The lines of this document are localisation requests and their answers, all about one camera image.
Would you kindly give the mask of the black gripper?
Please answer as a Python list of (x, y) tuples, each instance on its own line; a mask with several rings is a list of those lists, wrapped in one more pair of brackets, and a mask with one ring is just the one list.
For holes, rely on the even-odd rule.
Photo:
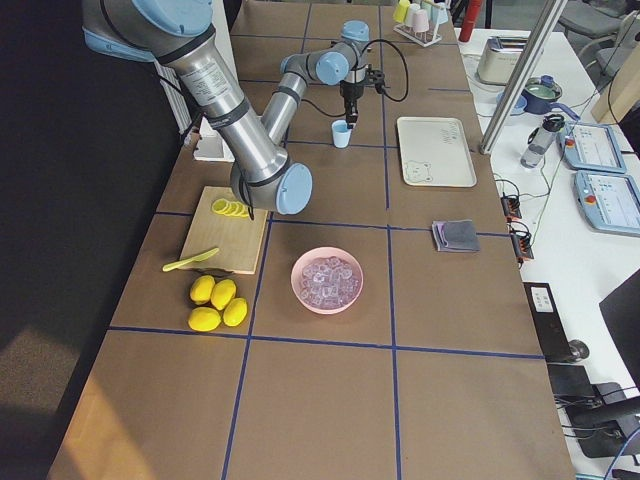
[(363, 67), (351, 70), (346, 79), (340, 82), (340, 95), (345, 108), (345, 122), (348, 129), (354, 129), (358, 118), (358, 100), (364, 95), (366, 87), (373, 86), (382, 95), (385, 92), (385, 75), (381, 70)]

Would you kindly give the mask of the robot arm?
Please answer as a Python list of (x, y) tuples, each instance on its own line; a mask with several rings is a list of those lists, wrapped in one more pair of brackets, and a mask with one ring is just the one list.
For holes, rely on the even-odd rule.
[(330, 48), (293, 54), (281, 62), (282, 79), (261, 116), (261, 123), (274, 143), (282, 141), (313, 82), (339, 87), (344, 105), (340, 116), (348, 130), (355, 128), (358, 100), (365, 88), (373, 86), (378, 93), (384, 91), (384, 73), (368, 62), (369, 42), (368, 24), (349, 20), (343, 24), (341, 38)]
[(269, 136), (220, 55), (211, 2), (85, 1), (82, 15), (91, 50), (175, 71), (233, 154), (239, 200), (281, 215), (306, 207), (311, 172)]

